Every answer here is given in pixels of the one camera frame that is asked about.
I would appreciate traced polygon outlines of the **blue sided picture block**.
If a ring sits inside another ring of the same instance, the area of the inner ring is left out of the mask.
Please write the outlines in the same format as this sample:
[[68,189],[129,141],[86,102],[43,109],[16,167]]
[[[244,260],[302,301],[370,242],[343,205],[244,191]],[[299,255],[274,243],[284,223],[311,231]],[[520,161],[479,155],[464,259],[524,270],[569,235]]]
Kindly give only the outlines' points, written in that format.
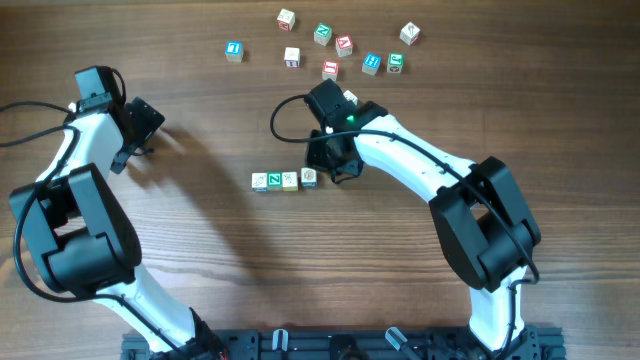
[[315,188],[318,185],[317,171],[312,168],[303,167],[300,171],[301,185],[305,188]]

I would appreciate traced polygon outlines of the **yellow sided white block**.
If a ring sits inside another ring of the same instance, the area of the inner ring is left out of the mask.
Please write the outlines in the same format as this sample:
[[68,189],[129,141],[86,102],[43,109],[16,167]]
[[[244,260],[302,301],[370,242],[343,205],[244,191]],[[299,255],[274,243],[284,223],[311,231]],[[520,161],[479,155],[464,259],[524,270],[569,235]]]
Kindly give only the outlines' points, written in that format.
[[285,192],[297,191],[299,189],[298,174],[293,172],[282,172],[282,189]]

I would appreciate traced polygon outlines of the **red sided block green N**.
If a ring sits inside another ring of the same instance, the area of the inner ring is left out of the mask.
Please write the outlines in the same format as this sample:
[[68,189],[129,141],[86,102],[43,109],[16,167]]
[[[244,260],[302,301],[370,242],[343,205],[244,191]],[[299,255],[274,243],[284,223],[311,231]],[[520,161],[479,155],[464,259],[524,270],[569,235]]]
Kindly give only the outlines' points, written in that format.
[[283,178],[281,172],[267,173],[267,189],[269,191],[281,191],[283,189]]

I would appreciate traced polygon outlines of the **blue sided white block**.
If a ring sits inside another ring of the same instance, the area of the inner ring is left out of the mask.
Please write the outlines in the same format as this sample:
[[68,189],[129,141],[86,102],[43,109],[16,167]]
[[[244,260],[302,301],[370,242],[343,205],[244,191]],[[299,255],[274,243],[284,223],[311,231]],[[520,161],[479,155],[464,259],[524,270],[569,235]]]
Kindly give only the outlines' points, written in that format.
[[266,173],[252,173],[251,174],[251,186],[254,192],[267,192],[267,177]]

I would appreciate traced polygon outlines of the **green J block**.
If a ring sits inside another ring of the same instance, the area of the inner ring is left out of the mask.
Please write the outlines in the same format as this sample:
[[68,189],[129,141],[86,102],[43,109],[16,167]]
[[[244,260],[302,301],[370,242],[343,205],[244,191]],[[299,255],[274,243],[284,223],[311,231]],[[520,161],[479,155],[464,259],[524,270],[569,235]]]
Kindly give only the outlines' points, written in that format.
[[387,72],[399,74],[404,66],[404,55],[402,53],[390,53],[387,60]]

